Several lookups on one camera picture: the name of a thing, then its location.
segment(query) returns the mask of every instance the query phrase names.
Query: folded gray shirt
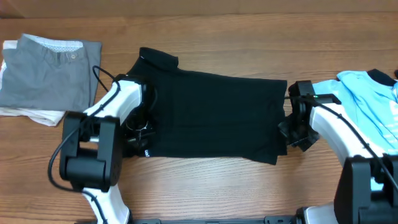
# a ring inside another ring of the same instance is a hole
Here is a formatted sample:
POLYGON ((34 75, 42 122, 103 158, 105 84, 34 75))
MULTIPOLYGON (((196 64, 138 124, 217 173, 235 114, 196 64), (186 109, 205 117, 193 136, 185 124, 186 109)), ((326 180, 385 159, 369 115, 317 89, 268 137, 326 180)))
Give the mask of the folded gray shirt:
POLYGON ((91 68, 100 65, 101 43, 77 40, 83 47, 59 52, 58 45, 65 48, 67 41, 44 39, 42 45, 35 38, 40 37, 22 35, 17 49, 2 51, 7 68, 0 107, 84 111, 92 106, 98 81, 91 68))

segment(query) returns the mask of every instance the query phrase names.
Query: clothing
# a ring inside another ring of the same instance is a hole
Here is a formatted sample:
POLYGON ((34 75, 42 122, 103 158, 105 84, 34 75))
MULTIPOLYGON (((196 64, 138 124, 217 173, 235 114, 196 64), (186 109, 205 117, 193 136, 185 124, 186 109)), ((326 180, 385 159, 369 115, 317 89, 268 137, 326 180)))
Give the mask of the clothing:
MULTIPOLYGON (((42 49, 48 50, 54 53, 58 52, 74 52, 76 50, 85 50, 85 53, 88 57, 88 66, 87 70, 89 71, 89 80, 90 84, 88 84, 88 88, 90 93, 88 94, 90 99, 89 106, 94 104, 96 89, 98 85, 98 81, 94 76, 91 68, 94 65, 99 65, 101 61, 101 43, 100 42, 90 42, 86 40, 50 40, 43 37, 37 37, 33 35, 24 34, 22 37, 27 37, 30 40, 40 44, 43 46, 42 49)), ((3 43, 3 49, 16 49, 17 41, 16 40, 7 40, 3 43)), ((6 69, 7 64, 3 60, 2 69, 0 71, 0 89, 2 82, 2 73, 6 69)), ((25 108, 0 108, 0 115, 4 116, 28 116, 30 119, 47 125, 47 126, 55 126, 62 119, 64 115, 64 111, 50 111, 50 110, 37 110, 37 109, 25 109, 25 108)))
POLYGON ((374 144, 391 155, 398 154, 398 83, 378 71, 345 71, 340 81, 313 85, 316 94, 334 94, 349 118, 374 144))
POLYGON ((84 111, 90 105, 88 60, 83 48, 54 52, 22 36, 17 49, 2 51, 7 64, 0 106, 84 111))
POLYGON ((178 69, 178 58, 148 48, 127 73, 157 90, 150 115, 156 134, 139 156, 245 157, 276 164, 286 155, 278 124, 287 82, 178 69))

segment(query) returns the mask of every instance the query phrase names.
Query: light blue t-shirt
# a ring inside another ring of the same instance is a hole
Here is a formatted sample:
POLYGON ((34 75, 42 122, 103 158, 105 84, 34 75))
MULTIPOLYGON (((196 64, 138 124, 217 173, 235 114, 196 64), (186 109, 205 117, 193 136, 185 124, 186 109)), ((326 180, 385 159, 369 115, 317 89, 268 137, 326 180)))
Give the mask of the light blue t-shirt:
POLYGON ((349 118, 374 144, 398 155, 398 83, 382 85, 367 72, 345 71, 340 81, 313 84, 316 94, 334 94, 349 118))

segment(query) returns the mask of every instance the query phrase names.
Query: wooden table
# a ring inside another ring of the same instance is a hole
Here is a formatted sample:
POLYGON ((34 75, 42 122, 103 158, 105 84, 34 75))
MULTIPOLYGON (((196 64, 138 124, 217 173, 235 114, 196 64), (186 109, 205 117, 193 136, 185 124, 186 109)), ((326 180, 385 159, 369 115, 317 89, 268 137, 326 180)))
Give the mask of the wooden table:
MULTIPOLYGON (((398 66, 396 13, 0 20, 1 42, 23 32, 102 41, 101 66, 113 74, 127 72, 142 46, 178 56, 182 69, 286 79, 289 85, 332 79, 342 70, 392 74, 398 66)), ((101 78, 110 86, 108 77, 101 78)), ((97 99, 103 95, 99 88, 97 99)), ((289 114, 288 102, 285 108, 289 114)), ((81 195, 47 180, 61 132, 62 124, 0 118, 0 223, 94 218, 81 195)), ((135 218, 258 218, 331 202, 340 172, 321 140, 306 153, 289 149, 276 166, 240 158, 126 159, 119 186, 135 218)), ((53 173, 59 176, 58 163, 53 173)))

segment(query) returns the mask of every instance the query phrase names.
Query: black shirt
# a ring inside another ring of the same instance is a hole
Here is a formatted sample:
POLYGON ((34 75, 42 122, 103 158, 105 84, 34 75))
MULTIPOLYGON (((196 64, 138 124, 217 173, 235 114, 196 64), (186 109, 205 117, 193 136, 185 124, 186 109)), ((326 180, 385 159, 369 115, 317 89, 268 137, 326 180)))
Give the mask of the black shirt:
POLYGON ((156 134, 140 156, 245 157, 276 164, 286 155, 278 124, 287 82, 235 78, 178 69, 178 58, 141 48, 127 74, 157 89, 150 112, 156 134))

